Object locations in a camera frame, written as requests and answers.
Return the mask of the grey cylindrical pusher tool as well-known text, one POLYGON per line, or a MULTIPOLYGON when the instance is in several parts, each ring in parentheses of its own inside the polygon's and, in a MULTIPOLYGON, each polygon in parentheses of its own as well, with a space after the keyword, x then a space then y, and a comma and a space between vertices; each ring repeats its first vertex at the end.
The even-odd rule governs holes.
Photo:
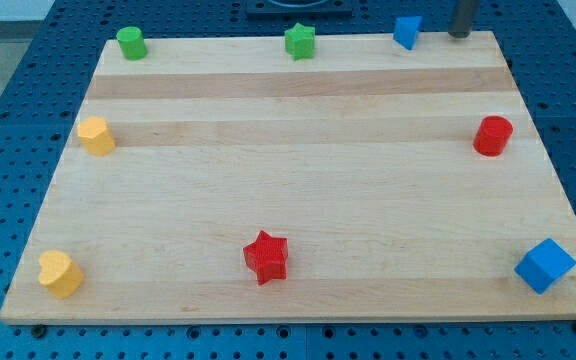
POLYGON ((480 8, 480 0, 456 0, 448 26, 448 34, 453 38, 467 38, 480 8))

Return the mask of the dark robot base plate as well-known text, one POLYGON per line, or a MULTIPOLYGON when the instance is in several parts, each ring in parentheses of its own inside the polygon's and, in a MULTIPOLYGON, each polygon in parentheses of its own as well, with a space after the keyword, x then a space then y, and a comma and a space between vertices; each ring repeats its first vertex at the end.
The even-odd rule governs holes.
POLYGON ((353 12, 352 0, 246 0, 248 16, 342 15, 353 12))

